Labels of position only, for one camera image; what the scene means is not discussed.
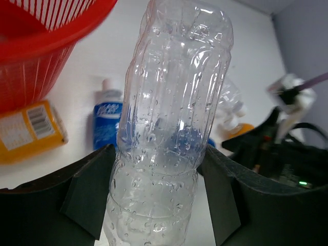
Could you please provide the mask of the blue label water bottle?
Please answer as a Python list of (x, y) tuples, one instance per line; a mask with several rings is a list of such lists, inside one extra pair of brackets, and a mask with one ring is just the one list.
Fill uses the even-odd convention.
[(93, 109), (93, 149), (117, 146), (117, 131), (122, 113), (123, 91), (116, 81), (106, 78)]

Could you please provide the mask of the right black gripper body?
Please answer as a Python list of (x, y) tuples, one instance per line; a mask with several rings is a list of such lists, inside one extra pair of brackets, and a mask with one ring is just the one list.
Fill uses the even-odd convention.
[(235, 162), (279, 183), (304, 189), (327, 185), (327, 132), (308, 122), (292, 127), (318, 133), (323, 148), (306, 145), (291, 133), (276, 142), (280, 112), (275, 107), (261, 125), (223, 141), (221, 146), (233, 153)]

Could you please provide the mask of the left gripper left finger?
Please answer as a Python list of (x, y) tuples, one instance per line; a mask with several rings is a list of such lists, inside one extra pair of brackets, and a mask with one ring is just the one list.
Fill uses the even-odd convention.
[(94, 245), (100, 239), (113, 145), (55, 172), (1, 189), (1, 245)]

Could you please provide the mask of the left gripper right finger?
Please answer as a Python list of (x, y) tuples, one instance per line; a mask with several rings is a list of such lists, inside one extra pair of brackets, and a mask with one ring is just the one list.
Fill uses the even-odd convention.
[(327, 245), (327, 186), (278, 183), (212, 146), (201, 169), (217, 245)]

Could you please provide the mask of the orange juice bottle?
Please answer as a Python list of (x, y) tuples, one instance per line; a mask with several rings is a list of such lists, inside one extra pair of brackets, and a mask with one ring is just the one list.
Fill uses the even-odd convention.
[(242, 134), (248, 133), (249, 131), (253, 130), (255, 127), (252, 124), (248, 123), (239, 123), (234, 128), (223, 127), (222, 139), (228, 140)]

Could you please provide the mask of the large clear plastic bottle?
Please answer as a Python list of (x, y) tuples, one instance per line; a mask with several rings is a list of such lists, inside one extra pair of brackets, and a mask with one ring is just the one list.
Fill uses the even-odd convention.
[(247, 107), (239, 88), (226, 76), (220, 91), (216, 119), (220, 124), (229, 121), (240, 121), (246, 115)]

